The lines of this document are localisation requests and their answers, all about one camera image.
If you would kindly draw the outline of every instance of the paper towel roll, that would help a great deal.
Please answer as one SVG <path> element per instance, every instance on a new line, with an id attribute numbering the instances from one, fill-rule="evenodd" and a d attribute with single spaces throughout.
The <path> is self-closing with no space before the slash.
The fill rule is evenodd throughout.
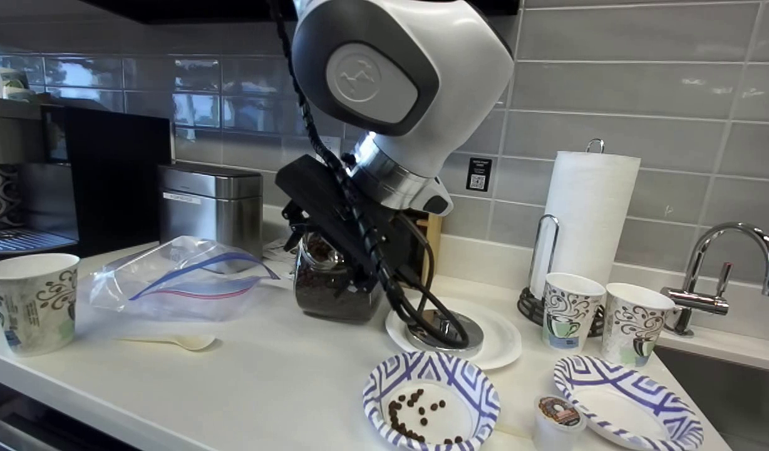
<path id="1" fill-rule="evenodd" d="M 630 156 L 560 151 L 547 202 L 547 213 L 560 219 L 560 243 L 551 256 L 554 233 L 543 219 L 532 273 L 537 298 L 549 270 L 610 281 L 638 162 Z"/>

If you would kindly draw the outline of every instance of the black cabinet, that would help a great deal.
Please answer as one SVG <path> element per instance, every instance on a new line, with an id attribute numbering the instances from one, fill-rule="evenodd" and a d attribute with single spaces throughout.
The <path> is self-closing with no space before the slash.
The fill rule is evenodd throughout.
<path id="1" fill-rule="evenodd" d="M 84 0 L 147 24 L 269 19 L 266 0 Z M 519 0 L 469 0 L 486 14 L 516 14 Z"/>

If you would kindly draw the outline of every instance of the sink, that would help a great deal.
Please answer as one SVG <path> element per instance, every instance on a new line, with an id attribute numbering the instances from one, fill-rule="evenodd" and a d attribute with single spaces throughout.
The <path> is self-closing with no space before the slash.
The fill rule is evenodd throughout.
<path id="1" fill-rule="evenodd" d="M 656 349 L 714 427 L 740 451 L 769 451 L 769 371 Z"/>

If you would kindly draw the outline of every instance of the plastic bag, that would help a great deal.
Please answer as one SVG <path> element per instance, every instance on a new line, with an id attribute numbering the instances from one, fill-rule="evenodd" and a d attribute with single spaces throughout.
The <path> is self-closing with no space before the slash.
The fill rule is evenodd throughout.
<path id="1" fill-rule="evenodd" d="M 107 263 L 91 275 L 85 291 L 87 300 L 105 310 L 226 321 L 266 277 L 278 275 L 254 253 L 179 236 L 122 263 Z"/>

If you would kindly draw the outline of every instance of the spoon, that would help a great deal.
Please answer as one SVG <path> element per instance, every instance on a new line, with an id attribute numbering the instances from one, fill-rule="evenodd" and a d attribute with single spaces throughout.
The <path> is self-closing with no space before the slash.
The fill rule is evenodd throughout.
<path id="1" fill-rule="evenodd" d="M 134 344 L 169 344 L 169 346 L 186 349 L 190 352 L 208 351 L 210 346 L 218 344 L 218 339 L 210 335 L 210 332 L 127 335 L 122 340 L 134 340 Z"/>

